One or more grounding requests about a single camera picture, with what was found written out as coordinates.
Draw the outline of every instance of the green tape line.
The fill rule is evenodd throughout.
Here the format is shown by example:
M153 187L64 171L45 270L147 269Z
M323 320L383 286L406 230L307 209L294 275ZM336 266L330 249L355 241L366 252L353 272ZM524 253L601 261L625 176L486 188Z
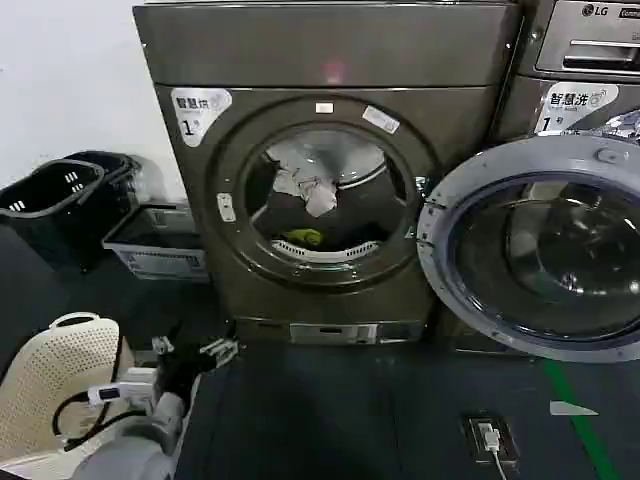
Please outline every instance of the green tape line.
M551 378L553 388L559 400L580 405L571 391L569 382L560 364L553 360L543 360L543 362L544 370ZM571 417L571 423L598 474L598 478L600 478L600 480L619 480L620 477L613 467L613 462L611 462L604 445L593 430L589 417Z

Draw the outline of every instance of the plug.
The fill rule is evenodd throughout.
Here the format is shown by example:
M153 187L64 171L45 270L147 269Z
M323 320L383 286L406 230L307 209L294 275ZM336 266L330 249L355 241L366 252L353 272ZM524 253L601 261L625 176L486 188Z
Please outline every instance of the plug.
M490 423L479 423L478 429L482 433L484 449L497 454L500 451L500 430L493 428Z

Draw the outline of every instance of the gray plastic crate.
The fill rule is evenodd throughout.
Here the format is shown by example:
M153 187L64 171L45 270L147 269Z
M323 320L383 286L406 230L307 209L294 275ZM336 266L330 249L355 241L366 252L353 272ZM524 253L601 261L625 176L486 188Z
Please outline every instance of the gray plastic crate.
M205 254L191 211L141 205L102 241L138 278L208 282Z

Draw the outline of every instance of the black laundry basket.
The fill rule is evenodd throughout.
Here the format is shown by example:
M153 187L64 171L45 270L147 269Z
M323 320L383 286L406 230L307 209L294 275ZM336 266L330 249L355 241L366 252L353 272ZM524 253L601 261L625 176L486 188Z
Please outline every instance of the black laundry basket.
M102 237L131 210L125 180L135 166L104 152L48 162L0 191L0 221L54 269L85 272L104 254Z

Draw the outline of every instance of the dark floor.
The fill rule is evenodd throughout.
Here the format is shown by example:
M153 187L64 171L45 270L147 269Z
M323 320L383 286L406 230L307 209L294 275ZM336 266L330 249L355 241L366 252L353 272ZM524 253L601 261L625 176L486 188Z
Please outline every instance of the dark floor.
M209 285L139 281L116 258L61 280L0 230L0 365L23 339L69 311L117 320L135 349L183 322L203 339L224 328ZM563 365L578 403L619 478L637 478L640 372L622 365ZM454 355L428 345L309 348L248 345L202 382L179 480L498 479L470 458L460 415L489 409L509 422L520 459L510 479L598 478L542 361Z

